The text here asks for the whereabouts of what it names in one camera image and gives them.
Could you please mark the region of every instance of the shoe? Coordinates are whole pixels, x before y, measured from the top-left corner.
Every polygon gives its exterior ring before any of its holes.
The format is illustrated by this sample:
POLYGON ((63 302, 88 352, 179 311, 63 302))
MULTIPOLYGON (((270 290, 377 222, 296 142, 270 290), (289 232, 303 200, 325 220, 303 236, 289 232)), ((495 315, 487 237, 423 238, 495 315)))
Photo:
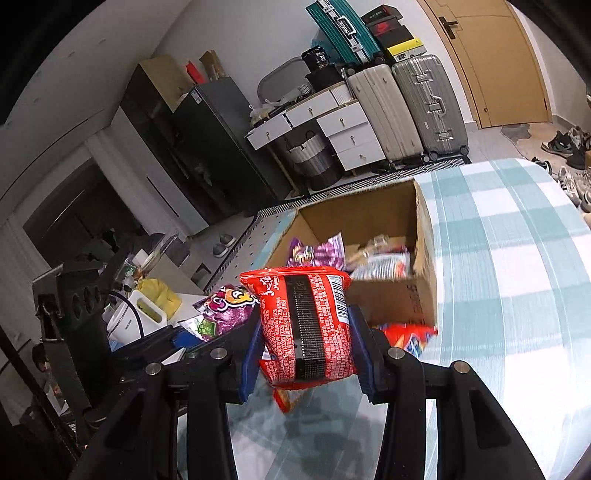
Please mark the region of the shoe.
POLYGON ((584 169, 581 173, 575 174, 574 183, 577 187, 579 197, 583 198, 585 192, 591 189, 591 168, 584 169))
POLYGON ((566 167, 560 167, 560 170, 558 171, 558 182, 562 184, 568 174, 569 171, 566 169, 566 167))
POLYGON ((581 197, 581 208, 585 212, 591 213, 591 190, 587 190, 581 197))
POLYGON ((582 139, 581 139, 581 128, 580 127, 573 127, 569 130, 569 137, 572 140, 572 148, 578 150, 581 147, 582 139))
POLYGON ((236 243, 236 237, 228 233, 222 233, 220 235, 220 243, 229 248, 236 243))
POLYGON ((556 131, 556 136, 548 143, 542 142, 542 150, 554 155, 560 155, 563 158, 568 158, 573 154, 569 136, 561 133, 559 130, 556 131))
MULTIPOLYGON (((560 179, 562 169, 566 171, 565 167, 560 167, 560 171, 558 173, 558 178, 560 179)), ((560 180, 560 187, 564 190, 566 196, 573 202, 575 207, 578 207, 581 204, 581 199, 579 198, 579 194, 577 193, 577 186, 574 183, 573 176, 567 171, 562 175, 562 180, 560 180)))
POLYGON ((585 147, 581 135, 584 136, 584 133, 580 133, 578 127, 573 127, 569 131, 570 147, 573 154, 567 158, 566 164, 577 170, 585 169, 585 147))
POLYGON ((548 173, 548 175, 552 175, 552 166, 548 160, 540 160, 538 157, 534 157, 531 161, 542 167, 548 173))
POLYGON ((213 256, 216 258, 222 258, 229 251, 230 251, 230 249, 228 247, 226 247, 226 245, 222 245, 222 244, 215 244, 212 248, 213 256))

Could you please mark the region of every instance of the black metal frame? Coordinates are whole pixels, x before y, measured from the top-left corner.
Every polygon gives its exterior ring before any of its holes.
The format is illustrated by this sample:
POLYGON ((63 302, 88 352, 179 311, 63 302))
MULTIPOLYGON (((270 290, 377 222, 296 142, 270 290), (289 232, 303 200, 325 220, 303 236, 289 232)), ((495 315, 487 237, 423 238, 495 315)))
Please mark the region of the black metal frame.
MULTIPOLYGON (((467 363, 424 364, 391 348, 357 307, 349 312, 362 391, 374 404, 388 403, 376 480, 423 480, 426 398, 437 399, 439 479, 544 479, 515 426, 467 363)), ((262 345, 256 308, 245 324, 201 344, 189 358, 151 363, 130 375, 70 480, 176 479, 183 402, 189 479, 238 480, 226 403, 248 398, 245 379, 250 376, 253 388, 262 345)))

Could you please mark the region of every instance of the drawer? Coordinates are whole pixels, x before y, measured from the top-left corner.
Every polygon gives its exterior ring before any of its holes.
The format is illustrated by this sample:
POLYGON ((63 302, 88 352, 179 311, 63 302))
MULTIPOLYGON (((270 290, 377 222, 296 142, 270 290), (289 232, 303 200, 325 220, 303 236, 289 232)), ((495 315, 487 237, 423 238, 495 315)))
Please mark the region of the drawer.
POLYGON ((277 115, 269 121, 255 128, 247 138, 255 150, 267 145, 272 140, 279 138, 291 130, 290 124, 284 115, 277 115))
POLYGON ((364 123, 353 128, 348 128, 329 138, 337 153, 353 147, 358 147, 370 142, 377 142, 374 129, 369 123, 364 123))
POLYGON ((318 96, 304 100, 301 104, 296 105, 291 110, 285 112, 285 115, 294 127, 301 125, 308 120, 312 120, 323 113, 337 108, 335 97, 328 90, 318 96))
POLYGON ((351 170, 362 165, 368 165, 386 158, 384 151, 378 142, 366 143, 353 147, 338 154, 340 162, 345 170, 351 170))
POLYGON ((359 102, 339 108, 336 112, 331 112, 318 119, 318 124, 327 137, 334 135, 356 125, 364 124, 368 121, 365 112, 359 102))

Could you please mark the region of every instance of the yellow cloth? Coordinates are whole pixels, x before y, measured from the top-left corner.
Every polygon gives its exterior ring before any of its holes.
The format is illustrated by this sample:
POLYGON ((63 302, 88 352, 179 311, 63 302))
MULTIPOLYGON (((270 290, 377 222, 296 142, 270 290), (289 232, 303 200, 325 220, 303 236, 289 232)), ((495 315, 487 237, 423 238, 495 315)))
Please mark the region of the yellow cloth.
POLYGON ((166 283, 157 278, 142 278, 138 282, 136 290, 139 290, 153 301, 158 308, 162 309, 169 320, 181 306, 181 299, 178 295, 170 290, 166 283))

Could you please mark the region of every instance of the teal checkered blanket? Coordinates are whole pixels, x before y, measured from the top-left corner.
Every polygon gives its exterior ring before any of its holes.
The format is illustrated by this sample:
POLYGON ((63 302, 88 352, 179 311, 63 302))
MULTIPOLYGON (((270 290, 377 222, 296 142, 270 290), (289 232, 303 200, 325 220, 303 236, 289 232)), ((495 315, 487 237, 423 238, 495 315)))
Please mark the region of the teal checkered blanket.
MULTIPOLYGON (((561 480, 591 442, 591 232, 527 160, 416 180, 433 223, 439 303, 439 335, 421 360, 470 363, 546 478, 561 480)), ((228 410, 240 478, 374 477, 387 407, 370 405, 355 376, 313 389, 288 415, 260 378, 248 403, 228 410)), ((427 424, 435 479, 432 401, 427 424)))

